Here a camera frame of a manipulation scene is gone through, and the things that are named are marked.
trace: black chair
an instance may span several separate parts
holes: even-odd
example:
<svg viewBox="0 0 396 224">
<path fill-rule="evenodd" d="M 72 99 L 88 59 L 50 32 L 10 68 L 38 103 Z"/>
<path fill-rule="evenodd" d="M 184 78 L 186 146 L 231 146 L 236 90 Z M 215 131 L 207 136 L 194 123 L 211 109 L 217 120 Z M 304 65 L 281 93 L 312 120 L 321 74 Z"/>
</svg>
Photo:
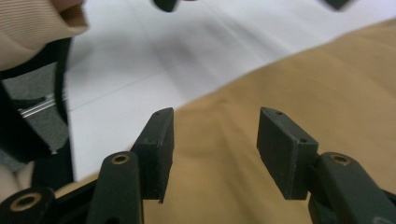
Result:
<svg viewBox="0 0 396 224">
<path fill-rule="evenodd" d="M 19 109 L 27 109 L 48 100 L 42 97 L 34 100 L 11 99 L 3 84 L 4 79 L 19 77 L 51 63 L 56 63 L 54 71 L 53 104 L 59 116 L 67 125 L 64 105 L 64 73 L 71 38 L 49 43 L 33 59 L 17 67 L 0 72 L 0 148 L 17 161 L 35 161 L 32 186 L 58 189 L 73 181 L 70 144 L 52 155 L 49 145 L 23 118 Z"/>
</svg>

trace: knit sweater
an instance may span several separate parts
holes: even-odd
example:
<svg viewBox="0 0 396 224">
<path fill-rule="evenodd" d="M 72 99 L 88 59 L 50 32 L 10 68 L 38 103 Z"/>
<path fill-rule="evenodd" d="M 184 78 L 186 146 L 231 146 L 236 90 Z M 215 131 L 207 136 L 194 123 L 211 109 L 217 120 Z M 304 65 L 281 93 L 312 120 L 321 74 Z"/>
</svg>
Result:
<svg viewBox="0 0 396 224">
<path fill-rule="evenodd" d="M 59 14 L 50 0 L 0 0 L 0 71 L 29 61 L 51 41 L 86 30 L 81 6 Z"/>
</svg>

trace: hand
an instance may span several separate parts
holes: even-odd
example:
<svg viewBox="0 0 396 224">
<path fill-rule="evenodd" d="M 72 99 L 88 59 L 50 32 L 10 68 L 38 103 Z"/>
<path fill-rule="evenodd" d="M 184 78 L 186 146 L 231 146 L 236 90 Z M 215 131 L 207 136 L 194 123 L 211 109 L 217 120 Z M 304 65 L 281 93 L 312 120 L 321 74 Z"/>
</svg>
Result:
<svg viewBox="0 0 396 224">
<path fill-rule="evenodd" d="M 50 0 L 58 12 L 63 12 L 70 7 L 79 5 L 83 0 Z"/>
</svg>

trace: brown cloth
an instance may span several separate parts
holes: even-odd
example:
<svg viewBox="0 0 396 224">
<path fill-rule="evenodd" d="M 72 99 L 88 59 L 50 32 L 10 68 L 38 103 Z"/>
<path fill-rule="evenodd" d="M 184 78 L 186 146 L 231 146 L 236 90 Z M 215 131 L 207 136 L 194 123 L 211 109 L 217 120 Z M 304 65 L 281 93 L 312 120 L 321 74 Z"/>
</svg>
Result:
<svg viewBox="0 0 396 224">
<path fill-rule="evenodd" d="M 284 201 L 261 161 L 261 106 L 296 121 L 319 153 L 354 158 L 396 193 L 392 20 L 264 66 L 180 108 L 165 201 L 145 201 L 147 224 L 311 223 L 307 202 Z"/>
</svg>

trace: floor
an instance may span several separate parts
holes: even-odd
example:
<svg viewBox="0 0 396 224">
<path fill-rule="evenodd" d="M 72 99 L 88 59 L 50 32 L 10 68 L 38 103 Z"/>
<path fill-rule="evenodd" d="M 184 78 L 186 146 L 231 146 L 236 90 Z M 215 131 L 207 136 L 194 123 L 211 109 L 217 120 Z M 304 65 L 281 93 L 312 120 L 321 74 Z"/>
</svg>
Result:
<svg viewBox="0 0 396 224">
<path fill-rule="evenodd" d="M 87 1 L 67 74 L 75 175 L 129 149 L 156 110 L 175 109 L 268 63 L 396 15 L 394 0 Z"/>
</svg>

